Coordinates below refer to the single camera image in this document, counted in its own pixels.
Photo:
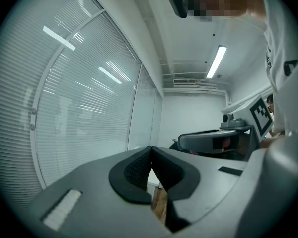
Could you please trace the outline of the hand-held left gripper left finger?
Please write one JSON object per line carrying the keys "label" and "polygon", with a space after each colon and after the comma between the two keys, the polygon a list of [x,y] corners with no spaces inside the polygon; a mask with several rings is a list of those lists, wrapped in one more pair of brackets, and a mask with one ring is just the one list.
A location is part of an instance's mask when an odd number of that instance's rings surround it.
{"label": "hand-held left gripper left finger", "polygon": [[147,193],[151,147],[94,160],[43,190],[23,216],[38,238],[164,238]]}

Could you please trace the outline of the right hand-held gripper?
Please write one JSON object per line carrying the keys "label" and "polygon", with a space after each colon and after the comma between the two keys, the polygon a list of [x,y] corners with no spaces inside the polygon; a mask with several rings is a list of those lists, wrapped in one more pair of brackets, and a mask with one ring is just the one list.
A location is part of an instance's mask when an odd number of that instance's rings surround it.
{"label": "right hand-held gripper", "polygon": [[223,114],[220,129],[182,134],[177,139],[179,149],[196,153],[220,154],[224,152],[224,141],[231,137],[231,150],[248,160],[259,149],[272,128],[273,120],[261,95],[248,100],[231,112]]}

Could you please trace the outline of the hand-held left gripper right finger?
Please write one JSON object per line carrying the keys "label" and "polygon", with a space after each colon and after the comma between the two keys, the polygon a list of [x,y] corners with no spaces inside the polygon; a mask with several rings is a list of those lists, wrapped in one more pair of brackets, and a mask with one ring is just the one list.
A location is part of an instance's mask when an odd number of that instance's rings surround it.
{"label": "hand-held left gripper right finger", "polygon": [[166,225],[157,221],[152,231],[237,232],[246,201],[235,192],[247,173],[247,162],[152,147],[151,163],[168,195]]}

